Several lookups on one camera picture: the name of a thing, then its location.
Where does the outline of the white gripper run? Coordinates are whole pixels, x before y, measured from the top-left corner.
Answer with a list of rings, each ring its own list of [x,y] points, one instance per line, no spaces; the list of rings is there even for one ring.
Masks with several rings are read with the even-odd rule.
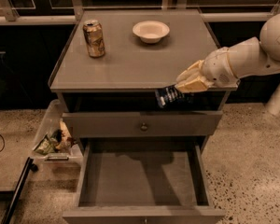
[[[231,70],[229,49],[224,47],[193,63],[176,81],[179,82],[175,85],[177,90],[193,93],[207,91],[213,85],[220,88],[233,86],[238,83],[238,78]]]

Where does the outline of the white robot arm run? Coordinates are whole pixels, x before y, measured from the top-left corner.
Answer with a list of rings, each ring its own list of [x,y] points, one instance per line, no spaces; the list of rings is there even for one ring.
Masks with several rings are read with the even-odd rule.
[[[259,38],[211,52],[182,72],[175,87],[184,93],[202,92],[235,85],[244,77],[279,73],[280,14],[277,14],[265,22]]]

